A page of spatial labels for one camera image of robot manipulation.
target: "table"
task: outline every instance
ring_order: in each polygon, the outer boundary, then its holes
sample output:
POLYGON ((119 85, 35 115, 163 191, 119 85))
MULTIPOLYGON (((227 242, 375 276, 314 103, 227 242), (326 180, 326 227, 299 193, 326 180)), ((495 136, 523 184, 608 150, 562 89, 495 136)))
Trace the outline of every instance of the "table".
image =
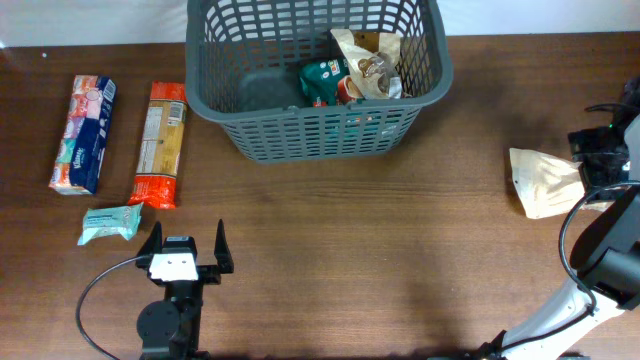
MULTIPOLYGON (((524 216, 508 149, 568 158, 568 132, 610 120, 582 109, 616 101, 640 73, 640 34, 448 40, 453 87, 388 155, 258 165, 191 112, 179 208, 145 208, 131 241, 85 247, 76 241, 87 209, 129 197, 151 81, 184 80, 184 46, 2 50, 0 357, 99 358, 75 327, 76 300, 134 256, 155 221, 165 236, 194 236, 200 263, 213 261, 215 224, 225 221, 236 273, 205 289, 200 337, 218 356, 436 355, 475 349, 525 320, 565 278, 563 217, 524 216), (75 74, 106 74, 119 87, 96 196, 47 188, 75 74)), ((596 215, 580 214, 568 246, 596 215)), ((137 315, 162 294, 142 271, 119 270, 89 294, 85 327, 137 359, 137 315)), ((603 324, 574 350, 635 359, 638 320, 603 324)))

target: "barcode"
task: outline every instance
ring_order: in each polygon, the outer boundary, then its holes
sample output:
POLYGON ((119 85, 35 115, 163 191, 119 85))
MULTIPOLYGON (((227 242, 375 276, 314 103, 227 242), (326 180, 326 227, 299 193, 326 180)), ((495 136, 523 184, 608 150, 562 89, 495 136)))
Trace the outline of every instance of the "barcode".
POLYGON ((172 102, 169 108, 169 119, 182 121, 182 107, 182 103, 172 102))
POLYGON ((109 82, 107 83, 107 86, 105 86, 104 90, 102 91, 102 95, 104 96, 105 99, 109 101, 113 101, 113 96, 115 94, 116 94, 116 84, 114 84, 113 81, 109 80, 109 82))

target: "wire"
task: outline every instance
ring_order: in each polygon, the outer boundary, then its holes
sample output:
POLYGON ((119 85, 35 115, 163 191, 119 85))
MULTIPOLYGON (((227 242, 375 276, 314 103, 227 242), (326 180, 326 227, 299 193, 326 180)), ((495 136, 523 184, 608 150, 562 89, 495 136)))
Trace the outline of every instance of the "wire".
POLYGON ((603 191, 608 191, 608 190, 612 190, 612 189, 623 187, 623 186, 640 186, 640 181, 634 181, 634 180, 621 181, 617 184, 603 186, 590 191, 588 194, 583 196, 582 199, 578 200, 578 202, 573 206, 573 208, 571 208, 571 210, 569 211, 569 214, 567 214, 567 217, 564 219, 564 223, 562 223, 562 227, 560 228, 560 235, 558 236, 558 251, 560 252, 560 262, 562 262, 562 267, 564 268, 564 271, 567 272, 571 280, 573 280, 578 285, 578 288, 580 288, 580 290, 584 291, 589 296, 591 303, 587 305, 587 308, 582 314, 580 314, 580 316, 569 321, 568 323, 554 330, 551 330, 545 334, 532 336, 529 338, 516 341, 509 345, 503 346, 500 350, 497 351, 498 354, 501 354, 509 349, 513 349, 520 345, 528 344, 534 341, 544 340, 548 337, 561 333, 567 330, 568 328, 578 324, 579 322, 586 319, 587 317, 594 315, 594 311, 598 304, 598 300, 596 299, 596 296, 593 293, 593 291, 591 291, 591 289, 589 289, 582 282, 582 280, 580 280, 580 278, 578 278, 578 276, 573 272, 573 270, 571 269, 571 266, 569 266, 569 261, 567 261, 567 255, 564 251, 565 239, 567 237, 567 230, 569 229, 569 224, 571 224, 571 220, 573 220, 573 218, 578 213, 578 210, 580 210, 580 208, 584 204, 586 204, 589 200, 593 199, 596 195, 600 194, 603 191))
POLYGON ((584 111, 586 111, 586 112, 593 112, 593 111, 613 112, 613 111, 615 111, 615 108, 623 108, 623 109, 629 110, 629 111, 640 112, 640 108, 639 107, 633 106, 633 105, 629 105, 629 104, 623 104, 623 103, 606 103, 606 104, 593 105, 593 106, 589 106, 589 107, 585 108, 584 111))
POLYGON ((106 351, 105 349, 101 348, 100 346, 98 346, 98 344, 96 344, 91 337, 87 334, 87 332, 84 330, 84 327, 82 326, 82 321, 80 320, 80 309, 82 309, 82 303, 84 302, 84 299, 87 297, 87 294, 89 293, 89 290, 91 290, 91 288, 98 283, 98 281, 102 280, 102 278, 104 278, 105 276, 107 276, 111 271, 122 267, 124 265, 127 265, 129 263, 132 263, 134 261, 137 260, 141 260, 141 259, 146 259, 151 257, 150 255, 142 255, 142 256, 136 256, 134 258, 125 260, 121 263, 118 263, 116 265, 113 265, 112 267, 108 268, 107 270, 103 271, 102 274, 96 276, 95 279, 93 279, 89 285, 87 285, 87 287, 84 289, 84 291, 82 292, 82 295, 80 295, 80 298, 78 299, 78 305, 76 305, 76 325, 78 326, 78 330, 80 331, 80 334, 82 335, 82 337, 87 340, 87 342, 89 343, 89 345, 91 345, 92 348, 96 349, 99 353, 101 353, 102 355, 104 355, 105 357, 111 359, 111 360, 119 360, 117 357, 115 357, 113 354, 109 353, 108 351, 106 351))

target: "basket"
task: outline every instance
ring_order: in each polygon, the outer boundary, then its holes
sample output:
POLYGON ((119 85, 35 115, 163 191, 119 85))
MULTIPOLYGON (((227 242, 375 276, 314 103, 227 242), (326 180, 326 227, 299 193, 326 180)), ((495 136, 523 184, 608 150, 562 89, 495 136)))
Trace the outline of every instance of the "basket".
POLYGON ((435 0, 189 0, 188 15, 189 105, 260 163, 388 152, 453 81, 435 0), (333 28, 402 35, 412 97, 304 107, 299 64, 341 56, 333 28))

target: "tissue box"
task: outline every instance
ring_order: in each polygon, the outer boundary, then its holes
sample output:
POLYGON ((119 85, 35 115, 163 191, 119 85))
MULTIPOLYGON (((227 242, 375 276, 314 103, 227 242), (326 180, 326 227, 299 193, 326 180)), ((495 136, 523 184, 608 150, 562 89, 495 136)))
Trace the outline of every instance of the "tissue box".
POLYGON ((108 77, 75 77, 50 188, 62 195, 95 194, 115 95, 116 85, 108 77))

